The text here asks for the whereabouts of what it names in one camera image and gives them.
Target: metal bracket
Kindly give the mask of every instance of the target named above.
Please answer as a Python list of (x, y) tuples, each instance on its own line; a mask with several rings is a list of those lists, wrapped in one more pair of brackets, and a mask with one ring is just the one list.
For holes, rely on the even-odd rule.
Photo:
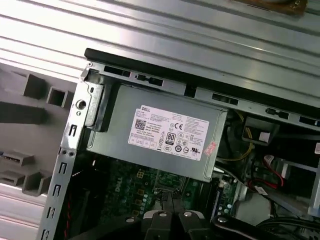
[(81, 82), (77, 84), (74, 93), (69, 117), (53, 170), (37, 240), (54, 239), (89, 108), (92, 106), (92, 99), (96, 99), (94, 98), (96, 92), (101, 91), (100, 85), (85, 81), (88, 73), (89, 68), (86, 68), (80, 77)]

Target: screw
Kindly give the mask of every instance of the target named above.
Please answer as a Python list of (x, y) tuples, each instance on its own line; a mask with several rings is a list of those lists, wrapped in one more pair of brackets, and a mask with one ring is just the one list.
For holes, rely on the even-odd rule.
[(224, 223), (228, 222), (228, 220), (225, 217), (219, 217), (218, 222), (224, 224)]
[(133, 223), (134, 221), (135, 221), (135, 219), (134, 218), (128, 218), (127, 220), (125, 220), (127, 223)]
[(192, 213), (189, 212), (189, 211), (186, 211), (183, 215), (184, 215), (185, 217), (191, 217)]

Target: barcode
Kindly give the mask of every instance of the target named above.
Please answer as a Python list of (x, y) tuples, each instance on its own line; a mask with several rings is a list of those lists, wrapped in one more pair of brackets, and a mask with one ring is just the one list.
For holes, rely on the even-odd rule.
[(134, 126), (134, 128), (135, 128), (135, 129), (139, 129), (139, 130), (145, 130), (146, 123), (147, 123), (147, 121), (143, 121), (143, 120), (141, 120), (141, 119), (137, 119), (137, 120), (135, 121), (135, 126)]

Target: silver metal frame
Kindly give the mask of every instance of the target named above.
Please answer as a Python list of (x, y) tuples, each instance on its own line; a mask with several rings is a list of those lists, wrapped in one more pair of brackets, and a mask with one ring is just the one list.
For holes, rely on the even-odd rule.
[(0, 63), (77, 82), (92, 48), (319, 108), (318, 23), (225, 0), (3, 1)]
[[(83, 129), (87, 127), (94, 131), (100, 131), (101, 121), (105, 113), (110, 89), (115, 80), (119, 80), (124, 84), (148, 86), (178, 96), (183, 96), (186, 89), (185, 83), (159, 78), (157, 76), (147, 75), (148, 77), (162, 79), (162, 86), (152, 85), (147, 81), (140, 81), (136, 79), (135, 76), (137, 74), (143, 74), (143, 72), (133, 72), (130, 71), (130, 69), (127, 69), (130, 71), (129, 77), (105, 72), (105, 66), (105, 64), (89, 62), (76, 87), (69, 117), (62, 137), (61, 147), (53, 170), (46, 205), (42, 214), (41, 225), (37, 235), (38, 240), (52, 240), (54, 237), (77, 152), (80, 147), (79, 143), (83, 137)], [(213, 100), (212, 93), (212, 91), (198, 88), (194, 99), (211, 103), (215, 106), (221, 106), (221, 108), (233, 108), (285, 123), (295, 124), (304, 128), (319, 130), (313, 126), (299, 122), (300, 116), (298, 114), (289, 113), (289, 118), (286, 120), (279, 118), (278, 116), (267, 114), (266, 109), (268, 106), (241, 99), (238, 100), (238, 105), (234, 106), (229, 103)]]

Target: motherboard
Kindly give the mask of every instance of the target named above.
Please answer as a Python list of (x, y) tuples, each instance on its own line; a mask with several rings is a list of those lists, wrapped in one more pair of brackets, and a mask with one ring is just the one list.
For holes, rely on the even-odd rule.
[(180, 212), (193, 209), (200, 181), (111, 159), (100, 223), (112, 217), (142, 217), (150, 210)]

